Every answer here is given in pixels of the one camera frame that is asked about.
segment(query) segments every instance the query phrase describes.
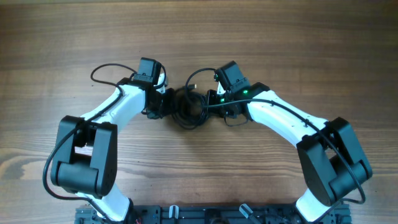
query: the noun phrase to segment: black cable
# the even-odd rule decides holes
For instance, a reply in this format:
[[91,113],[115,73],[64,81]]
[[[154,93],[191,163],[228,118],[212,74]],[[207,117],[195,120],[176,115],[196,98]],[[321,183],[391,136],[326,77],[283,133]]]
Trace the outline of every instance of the black cable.
[[164,84],[166,83],[166,78],[167,78],[167,76],[166,76],[166,68],[164,68],[163,65],[162,65],[162,69],[163,69],[163,72],[164,72],[164,78],[163,78],[163,81],[162,81],[161,84],[154,86],[155,90],[158,90],[158,89],[162,88],[164,86]]
[[243,121],[242,123],[239,123],[239,124],[228,124],[228,123],[226,122],[226,116],[224,116],[224,122],[225,122],[225,124],[226,124],[228,127],[235,127],[235,126],[240,126],[240,125],[247,124],[247,123],[249,122],[249,118],[246,118],[245,121]]
[[[195,71],[194,73],[192,73],[192,75],[190,75],[188,77],[187,82],[185,83],[185,98],[186,100],[191,104],[191,105],[195,105],[190,98],[188,97],[187,94],[187,90],[188,90],[188,84],[189,81],[191,80],[191,78],[196,75],[199,72],[203,72],[203,71],[207,71],[207,70],[211,70],[211,71],[215,71],[214,68],[203,68],[203,69],[199,69],[197,71]],[[216,108],[216,107],[220,107],[220,106],[226,106],[226,105],[232,105],[232,104],[236,104],[236,103],[249,103],[249,102],[262,102],[262,103],[269,103],[272,106],[278,106],[286,111],[288,111],[289,113],[291,113],[292,115],[296,116],[299,120],[301,120],[302,122],[304,122],[307,126],[310,126],[312,129],[314,129],[321,138],[323,138],[325,140],[325,142],[329,145],[329,147],[334,150],[334,152],[336,153],[336,155],[339,157],[339,159],[342,161],[342,163],[344,164],[344,166],[346,167],[348,173],[350,174],[351,178],[354,181],[354,184],[356,186],[356,188],[358,189],[359,193],[361,194],[361,200],[355,200],[355,199],[351,199],[351,198],[343,198],[341,199],[342,202],[351,202],[351,203],[357,203],[357,204],[363,204],[366,201],[366,196],[364,193],[364,190],[361,186],[361,184],[359,183],[358,178],[355,176],[353,170],[351,169],[351,167],[349,166],[349,164],[347,163],[347,161],[344,159],[343,155],[341,155],[340,151],[337,150],[337,148],[335,147],[335,145],[315,126],[313,125],[308,119],[303,118],[302,116],[300,116],[298,113],[296,113],[295,111],[293,111],[292,109],[277,103],[273,100],[264,100],[264,99],[246,99],[246,100],[236,100],[236,101],[230,101],[230,102],[226,102],[226,103],[222,103],[222,104],[218,104],[218,105],[199,105],[202,108]]]
[[133,73],[130,75],[129,79],[131,80],[132,77],[133,77],[135,74],[136,74],[136,73],[133,72]]
[[[195,88],[195,85],[190,85],[188,87],[188,97],[194,102],[198,103],[199,105],[206,104],[206,96],[192,92]],[[172,118],[173,120],[183,129],[186,130],[193,130],[198,126],[203,125],[210,117],[207,109],[200,108],[200,111],[194,113],[192,111],[191,104],[188,103],[185,99],[185,94],[181,94],[181,91],[186,91],[184,87],[179,88],[174,93],[174,101],[172,103]]]
[[102,214],[102,216],[105,217],[105,219],[107,220],[107,222],[114,223],[114,222],[107,216],[107,214],[105,214],[104,211],[102,211],[102,209],[99,208],[99,206],[97,206],[97,204],[95,204],[95,203],[93,202],[92,199],[90,199],[90,198],[85,198],[85,197],[65,197],[65,196],[57,195],[55,192],[53,192],[53,191],[50,189],[49,183],[47,182],[47,172],[49,171],[50,163],[51,163],[52,159],[54,158],[54,155],[55,155],[55,154],[57,153],[57,151],[61,148],[61,146],[62,146],[72,135],[74,135],[79,129],[84,128],[88,123],[90,123],[90,122],[92,122],[94,119],[100,117],[105,111],[109,110],[113,105],[115,105],[115,104],[120,100],[120,98],[122,98],[122,96],[123,96],[123,90],[122,90],[122,88],[120,88],[120,86],[119,86],[118,84],[111,83],[111,82],[106,82],[106,81],[101,81],[101,80],[97,80],[97,79],[95,79],[95,78],[93,77],[94,73],[95,73],[98,69],[103,68],[103,67],[106,67],[106,66],[119,66],[119,67],[123,67],[123,68],[126,68],[126,69],[132,71],[133,74],[136,73],[136,71],[135,71],[134,69],[132,69],[132,68],[130,68],[130,67],[127,67],[127,66],[125,66],[125,65],[118,64],[118,63],[107,63],[107,64],[104,64],[104,65],[100,65],[99,67],[96,67],[96,68],[91,72],[90,78],[91,78],[94,82],[98,82],[98,83],[102,83],[102,84],[107,84],[107,85],[115,86],[115,87],[119,90],[119,95],[118,95],[118,97],[117,97],[114,101],[112,101],[112,103],[110,103],[110,104],[109,104],[108,106],[106,106],[104,109],[102,109],[101,111],[99,111],[98,113],[96,113],[93,117],[91,117],[91,118],[87,119],[86,121],[82,122],[81,124],[79,124],[79,125],[78,125],[77,127],[75,127],[73,130],[71,130],[68,134],[66,134],[66,135],[55,145],[53,151],[51,152],[51,154],[50,154],[49,157],[47,158],[47,161],[45,162],[44,169],[43,169],[43,177],[42,177],[42,180],[43,180],[44,189],[45,189],[45,190],[47,191],[47,193],[49,193],[51,196],[53,196],[53,197],[55,197],[55,198],[57,198],[57,199],[60,199],[60,200],[84,200],[84,201],[87,201],[88,203],[91,204],[91,206],[92,206],[95,210],[97,210],[100,214]]

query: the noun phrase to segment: wooden table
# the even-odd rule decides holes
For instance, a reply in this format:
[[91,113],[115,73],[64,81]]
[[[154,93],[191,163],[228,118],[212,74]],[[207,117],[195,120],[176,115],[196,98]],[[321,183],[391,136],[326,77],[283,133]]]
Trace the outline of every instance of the wooden table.
[[[102,63],[155,58],[170,86],[235,60],[250,82],[353,125],[373,167],[354,223],[398,222],[397,4],[131,2],[0,7],[0,223],[70,223],[83,202],[49,196],[44,162],[58,123],[104,101]],[[116,82],[129,73],[104,68]],[[216,88],[211,73],[198,91]],[[116,183],[136,205],[291,203],[306,189],[296,150],[257,123],[211,118],[184,131],[136,116],[118,136]],[[55,188],[62,194],[63,190]],[[350,197],[358,198],[354,192]]]

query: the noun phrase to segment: black plastic part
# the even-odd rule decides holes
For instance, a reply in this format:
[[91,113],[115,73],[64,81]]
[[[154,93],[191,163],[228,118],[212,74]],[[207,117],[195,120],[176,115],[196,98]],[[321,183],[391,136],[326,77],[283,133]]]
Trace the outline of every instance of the black plastic part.
[[232,61],[215,71],[215,80],[218,80],[227,92],[234,95],[239,90],[250,87],[250,83],[240,71],[238,64]]
[[[330,136],[347,161],[360,184],[371,178],[372,169],[349,122],[336,118],[321,130]],[[324,205],[331,206],[356,188],[354,180],[338,156],[328,158],[327,145],[318,135],[304,137],[297,144],[305,182],[312,194]]]
[[168,88],[163,94],[159,94],[160,102],[158,107],[151,107],[146,110],[148,119],[159,119],[174,112],[173,103],[175,100],[175,90]]
[[[216,90],[208,90],[206,94],[206,105],[220,104],[220,97],[217,95]],[[224,107],[208,108],[207,112],[217,114],[220,118],[225,116],[226,110]]]
[[[58,127],[57,142],[74,129],[83,118],[64,117]],[[78,154],[75,146],[93,143],[91,156]],[[111,190],[117,173],[118,126],[90,123],[71,136],[57,151],[51,167],[51,181],[67,192],[83,192],[101,198]]]
[[[253,99],[255,96],[258,94],[262,93],[263,91],[269,91],[270,88],[260,82],[257,82],[250,86],[249,88],[241,90],[237,92],[234,96],[234,100],[247,100],[247,99]],[[242,114],[245,115],[247,119],[250,121],[253,121],[253,119],[250,116],[249,109],[248,109],[248,103],[242,103]]]
[[129,78],[122,78],[118,81],[118,85],[132,85],[137,86],[145,91],[145,108],[158,110],[162,102],[162,94],[155,90],[153,84],[147,82],[131,80]]
[[127,210],[126,217],[124,218],[124,221],[122,222],[122,224],[137,224],[136,220],[139,219],[139,216],[138,216],[137,212],[135,211],[135,207],[134,207],[134,204],[133,204],[131,198],[129,198],[129,201],[130,201],[129,209]]
[[[254,217],[263,224],[307,224],[300,218],[294,204],[253,206]],[[253,224],[245,218],[239,207],[180,207],[178,219],[169,218],[169,207],[134,206],[134,217],[141,224]],[[130,219],[123,224],[137,224]],[[350,224],[349,205],[337,206],[318,224]],[[76,209],[75,224],[105,223],[89,206]]]
[[134,75],[134,80],[137,82],[147,82],[151,85],[156,85],[159,81],[162,64],[154,59],[141,58],[137,74]]

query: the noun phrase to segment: mounting plate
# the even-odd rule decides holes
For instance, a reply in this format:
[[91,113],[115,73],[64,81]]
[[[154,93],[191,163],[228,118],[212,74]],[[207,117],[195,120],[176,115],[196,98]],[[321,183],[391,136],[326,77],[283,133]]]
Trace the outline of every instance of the mounting plate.
[[[275,204],[251,207],[254,217],[262,224],[305,224],[294,204]],[[178,219],[169,218],[169,207],[134,206],[141,224],[253,224],[239,211],[239,207],[180,207]],[[350,224],[349,205],[337,206],[318,224]],[[76,209],[75,224],[105,223],[90,206]]]

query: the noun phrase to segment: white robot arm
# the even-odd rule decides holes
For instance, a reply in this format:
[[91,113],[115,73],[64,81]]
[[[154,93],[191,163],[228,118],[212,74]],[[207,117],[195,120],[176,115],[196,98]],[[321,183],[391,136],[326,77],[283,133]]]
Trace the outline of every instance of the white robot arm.
[[[77,126],[85,126],[65,141],[54,155],[51,181],[67,192],[89,198],[90,203],[96,205],[98,216],[106,217],[107,222],[138,222],[131,199],[114,184],[117,135],[136,114],[144,109],[157,111],[164,102],[162,97],[167,77],[165,73],[160,74],[161,68],[164,69],[159,62],[142,58],[134,79],[123,78],[119,82],[122,97],[117,88],[93,111],[80,118],[66,116],[60,122],[57,142]],[[225,116],[244,114],[248,119],[271,128],[297,148],[308,189],[294,206],[307,223],[319,220],[358,187],[353,175],[350,176],[341,163],[341,156],[329,160],[325,154],[328,147],[325,141],[329,141],[325,136],[337,145],[360,184],[372,176],[369,162],[351,126],[342,118],[329,122],[314,117],[282,100],[268,86],[262,83],[250,85],[235,62],[215,70],[215,80],[219,82],[217,95],[212,95],[213,99],[208,96],[208,108],[219,108]],[[112,107],[92,119],[118,97],[120,99]],[[91,156],[75,153],[75,147],[85,145],[93,146]],[[174,205],[167,211],[170,218],[178,218],[175,208]],[[250,217],[257,223],[252,216],[253,211],[246,204],[241,208],[246,218]]]

